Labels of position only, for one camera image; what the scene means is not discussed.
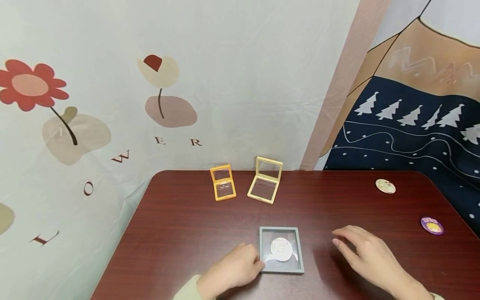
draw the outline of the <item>red flower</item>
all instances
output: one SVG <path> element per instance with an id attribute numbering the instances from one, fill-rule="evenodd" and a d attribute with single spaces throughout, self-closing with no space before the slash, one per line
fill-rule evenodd
<path id="1" fill-rule="evenodd" d="M 32 110 L 36 104 L 50 108 L 55 102 L 52 98 L 65 100 L 68 94 L 58 87 L 67 84 L 60 79 L 53 78 L 53 69 L 39 63 L 31 69 L 19 60 L 7 60 L 6 71 L 0 70 L 0 101 L 5 104 L 17 102 L 23 111 Z"/>

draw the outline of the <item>gray display frame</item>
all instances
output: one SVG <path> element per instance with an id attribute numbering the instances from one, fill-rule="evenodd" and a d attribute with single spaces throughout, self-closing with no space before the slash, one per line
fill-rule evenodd
<path id="1" fill-rule="evenodd" d="M 275 269 L 275 268 L 267 268 L 263 269 L 262 273 L 282 273 L 282 274 L 304 274 L 305 269 L 303 267 L 303 256 L 301 254 L 301 246 L 300 246 L 300 236 L 299 236 L 299 229 L 298 227 L 272 227 L 272 226 L 260 226 L 260 257 L 264 256 L 264 244 L 263 244 L 263 231 L 270 230 L 270 231 L 279 231 L 279 232 L 295 232 L 295 238 L 297 239 L 297 247 L 298 247 L 298 257 L 300 262 L 300 269 Z"/>

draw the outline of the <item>pink flower center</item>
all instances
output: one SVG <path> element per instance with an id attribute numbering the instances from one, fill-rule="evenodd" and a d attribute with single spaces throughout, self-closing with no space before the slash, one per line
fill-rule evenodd
<path id="1" fill-rule="evenodd" d="M 48 92 L 48 84 L 38 76 L 21 74 L 12 78 L 15 91 L 25 96 L 41 96 Z"/>

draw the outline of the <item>yellow display frame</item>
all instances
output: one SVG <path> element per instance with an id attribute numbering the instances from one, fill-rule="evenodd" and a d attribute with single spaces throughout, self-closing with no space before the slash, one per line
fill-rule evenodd
<path id="1" fill-rule="evenodd" d="M 268 176 L 268 175 L 260 173 L 259 163 L 261 161 L 277 165 L 279 167 L 278 168 L 278 177 L 272 177 L 272 176 Z M 262 201 L 262 202 L 265 202 L 265 203 L 268 203 L 268 204 L 273 204 L 273 202 L 275 201 L 276 191 L 278 190 L 278 186 L 280 184 L 280 178 L 282 176 L 282 168 L 283 168 L 283 163 L 281 161 L 257 156 L 256 162 L 255 162 L 255 177 L 253 178 L 252 184 L 250 185 L 250 188 L 249 188 L 248 193 L 247 193 L 247 197 L 255 199 L 255 200 L 259 200 L 259 201 Z M 266 199 L 266 198 L 263 198 L 261 196 L 257 196 L 257 195 L 252 194 L 253 186 L 255 185 L 255 182 L 258 179 L 265 180 L 265 181 L 268 181 L 268 182 L 271 182 L 271 183 L 275 184 L 275 189 L 273 191 L 271 199 Z"/>
<path id="2" fill-rule="evenodd" d="M 228 170 L 228 177 L 216 180 L 214 172 L 218 171 L 218 170 L 222 170 L 222 169 L 227 169 Z M 215 201 L 218 202 L 218 201 L 222 201 L 222 200 L 237 197 L 237 192 L 235 190 L 235 184 L 233 183 L 232 167 L 230 166 L 230 164 L 210 168 L 210 175 L 212 176 L 212 181 L 213 181 L 213 190 L 214 190 L 214 193 L 215 193 Z M 233 193 L 230 194 L 230 195 L 225 195 L 225 196 L 219 197 L 218 192 L 216 190 L 216 187 L 220 184 L 225 184 L 225 183 L 230 183 L 232 185 L 232 192 Z"/>

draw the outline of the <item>sleeve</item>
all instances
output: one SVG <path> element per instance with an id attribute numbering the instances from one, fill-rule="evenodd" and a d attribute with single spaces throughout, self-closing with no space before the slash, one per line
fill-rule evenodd
<path id="1" fill-rule="evenodd" d="M 203 300 L 197 290 L 197 280 L 200 275 L 192 277 L 173 297 L 173 300 Z"/>
<path id="2" fill-rule="evenodd" d="M 439 296 L 439 295 L 437 295 L 437 294 L 435 294 L 435 293 L 431 293 L 431 294 L 432 294 L 432 296 L 433 296 L 433 300 L 445 300 L 443 297 L 441 297 L 441 296 Z"/>

